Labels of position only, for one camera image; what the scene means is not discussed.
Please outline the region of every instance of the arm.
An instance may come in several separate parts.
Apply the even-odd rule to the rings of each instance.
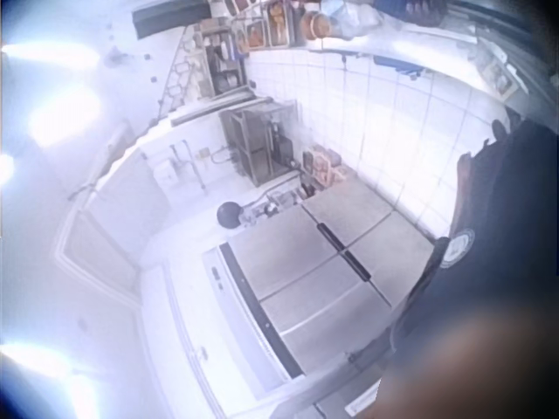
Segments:
[[[458,172],[458,191],[456,194],[456,203],[454,204],[454,215],[452,216],[452,223],[450,228],[449,237],[452,238],[456,233],[459,225],[459,220],[466,213],[466,201],[470,193],[470,175],[472,173],[472,155],[467,153],[461,155],[456,167]]]

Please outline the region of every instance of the person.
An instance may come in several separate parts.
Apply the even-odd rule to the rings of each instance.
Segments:
[[[493,129],[459,159],[449,237],[398,309],[363,419],[559,417],[557,136]]]

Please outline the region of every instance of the stainless steel panel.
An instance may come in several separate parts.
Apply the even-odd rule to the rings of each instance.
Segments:
[[[282,337],[303,372],[310,374],[340,354],[366,347],[387,326],[389,316],[388,305],[370,284],[361,282]]]
[[[350,179],[303,203],[319,223],[325,223],[346,246],[392,211],[389,204],[358,179]]]
[[[334,304],[361,282],[349,265],[336,257],[264,300],[262,307],[282,333]]]
[[[282,386],[289,377],[272,351],[262,344],[262,338],[256,331],[258,326],[251,319],[249,309],[224,267],[218,250],[208,251],[202,258],[216,300],[231,329],[231,333],[224,333],[223,337],[251,391],[262,396]]]
[[[258,300],[303,277],[335,254],[301,207],[265,220],[229,243]]]
[[[350,247],[392,306],[419,280],[432,249],[432,244],[396,212]]]

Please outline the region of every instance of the floor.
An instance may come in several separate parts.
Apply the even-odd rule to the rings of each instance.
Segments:
[[[493,120],[508,124],[501,103],[439,73],[412,80],[365,57],[304,50],[251,52],[245,66],[259,94],[297,100],[297,153],[332,148],[432,237],[452,221],[458,158],[493,141]]]

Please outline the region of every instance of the food tray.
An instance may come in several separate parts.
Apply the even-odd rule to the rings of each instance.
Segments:
[[[271,48],[285,48],[292,43],[293,39],[293,10],[288,3],[281,0],[272,1],[263,6],[268,26],[268,40]],[[279,24],[283,21],[283,32],[278,31]]]

